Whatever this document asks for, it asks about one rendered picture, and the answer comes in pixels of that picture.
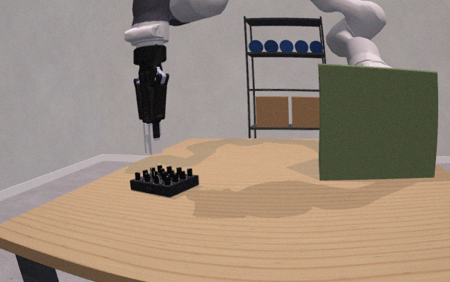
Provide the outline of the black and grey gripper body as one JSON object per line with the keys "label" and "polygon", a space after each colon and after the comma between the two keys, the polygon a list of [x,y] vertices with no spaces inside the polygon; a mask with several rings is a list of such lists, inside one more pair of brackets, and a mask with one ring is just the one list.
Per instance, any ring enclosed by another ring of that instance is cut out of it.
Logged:
{"label": "black and grey gripper body", "polygon": [[167,59],[167,47],[164,45],[151,45],[138,47],[133,51],[133,63],[139,65],[139,73],[149,72],[149,87],[154,87],[157,67],[163,71],[161,63]]}

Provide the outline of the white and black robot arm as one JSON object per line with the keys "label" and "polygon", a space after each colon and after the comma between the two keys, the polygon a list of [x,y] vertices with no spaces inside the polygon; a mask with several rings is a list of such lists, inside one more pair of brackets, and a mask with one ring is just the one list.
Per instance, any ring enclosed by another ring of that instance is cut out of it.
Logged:
{"label": "white and black robot arm", "polygon": [[[340,12],[345,16],[326,35],[331,52],[346,57],[348,65],[387,67],[377,46],[370,41],[387,22],[379,5],[361,0],[311,1],[325,13]],[[133,0],[133,23],[124,39],[136,48],[164,45],[169,42],[169,25],[181,26],[219,15],[227,3],[228,0]]]}

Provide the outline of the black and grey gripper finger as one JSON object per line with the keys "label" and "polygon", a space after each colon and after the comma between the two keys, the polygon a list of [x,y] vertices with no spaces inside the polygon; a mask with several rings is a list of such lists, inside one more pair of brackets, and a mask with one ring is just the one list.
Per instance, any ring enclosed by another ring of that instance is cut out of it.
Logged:
{"label": "black and grey gripper finger", "polygon": [[145,90],[147,91],[149,121],[149,146],[150,154],[161,154],[163,152],[160,122],[165,119],[165,107],[167,96],[167,83],[169,74],[164,74],[157,67],[155,85],[149,87],[149,72],[144,72]]}
{"label": "black and grey gripper finger", "polygon": [[148,102],[147,102],[147,92],[144,88],[144,73],[139,73],[138,78],[133,80],[137,99],[137,109],[139,119],[143,121],[144,129],[144,147],[145,153],[150,153],[149,146],[149,127],[146,121],[149,120],[148,112]]}

